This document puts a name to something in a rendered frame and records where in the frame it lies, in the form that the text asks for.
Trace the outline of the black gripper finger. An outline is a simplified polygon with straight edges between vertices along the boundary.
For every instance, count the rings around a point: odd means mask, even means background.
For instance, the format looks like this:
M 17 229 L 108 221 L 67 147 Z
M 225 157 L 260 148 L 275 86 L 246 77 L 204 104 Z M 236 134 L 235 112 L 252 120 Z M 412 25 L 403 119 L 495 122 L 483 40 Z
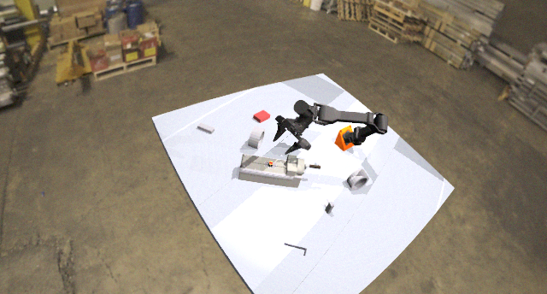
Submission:
M 286 131 L 286 129 L 280 126 L 279 123 L 277 123 L 277 125 L 278 125 L 278 130 L 274 136 L 274 139 L 273 139 L 274 142 Z
M 292 151 L 294 150 L 299 150 L 299 149 L 303 149 L 303 147 L 301 147 L 296 141 L 294 143 L 294 145 L 285 153 L 286 155 L 291 153 Z

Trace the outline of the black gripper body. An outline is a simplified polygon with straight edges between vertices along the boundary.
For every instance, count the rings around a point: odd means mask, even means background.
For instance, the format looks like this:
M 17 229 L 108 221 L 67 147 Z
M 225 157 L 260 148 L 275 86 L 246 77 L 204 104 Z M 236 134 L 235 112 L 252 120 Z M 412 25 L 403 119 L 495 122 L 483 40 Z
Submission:
M 305 150 L 309 151 L 310 148 L 311 148 L 311 144 L 310 142 L 305 139 L 305 138 L 302 138 L 301 136 L 303 135 L 303 132 L 308 128 L 309 129 L 309 123 L 302 117 L 302 116 L 297 116 L 299 118 L 299 122 L 301 123 L 302 121 L 304 122 L 304 126 L 303 126 L 303 130 L 299 133 L 299 134 L 296 134 L 295 132 L 290 132 L 297 140 L 298 140 L 298 144 L 303 147 Z M 296 117 L 296 118 L 297 118 Z M 283 117 L 282 115 L 278 115 L 275 120 L 279 123 L 280 126 L 282 126 L 283 128 L 285 128 L 283 126 L 284 122 L 285 122 L 285 117 Z M 297 135 L 297 136 L 296 136 Z

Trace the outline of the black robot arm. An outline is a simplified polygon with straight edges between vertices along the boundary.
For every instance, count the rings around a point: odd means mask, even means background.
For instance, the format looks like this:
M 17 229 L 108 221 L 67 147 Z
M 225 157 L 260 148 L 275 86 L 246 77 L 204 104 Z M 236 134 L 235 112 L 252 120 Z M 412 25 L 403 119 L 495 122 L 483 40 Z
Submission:
M 319 106 L 319 109 L 318 109 Z M 308 105 L 304 100 L 298 100 L 294 104 L 294 110 L 302 116 L 309 124 L 313 121 L 319 125 L 334 125 L 337 122 L 360 123 L 365 124 L 365 127 L 356 126 L 354 132 L 350 130 L 342 135 L 345 145 L 352 143 L 354 146 L 361 146 L 365 142 L 366 137 L 374 135 L 385 135 L 388 128 L 388 116 L 382 112 L 351 112 L 339 111 L 334 107 L 323 104 L 314 103 L 314 106 Z M 374 115 L 377 115 L 376 117 Z M 317 120 L 318 117 L 318 120 Z M 283 126 L 289 132 L 299 134 L 303 130 L 304 122 L 298 121 L 299 118 L 286 118 Z

